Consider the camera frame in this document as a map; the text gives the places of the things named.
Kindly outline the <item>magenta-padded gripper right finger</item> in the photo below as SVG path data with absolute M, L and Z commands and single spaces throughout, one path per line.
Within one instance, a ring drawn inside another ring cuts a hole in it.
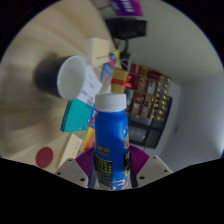
M 131 173 L 129 188 L 144 187 L 172 174 L 172 170 L 157 156 L 150 157 L 137 147 L 130 146 Z

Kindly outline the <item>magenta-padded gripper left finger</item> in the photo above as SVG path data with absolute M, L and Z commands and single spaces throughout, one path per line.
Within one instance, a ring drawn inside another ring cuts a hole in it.
M 68 158 L 55 172 L 67 181 L 80 187 L 93 189 L 96 184 L 96 172 L 93 163 L 94 149 L 81 153 L 76 159 Z

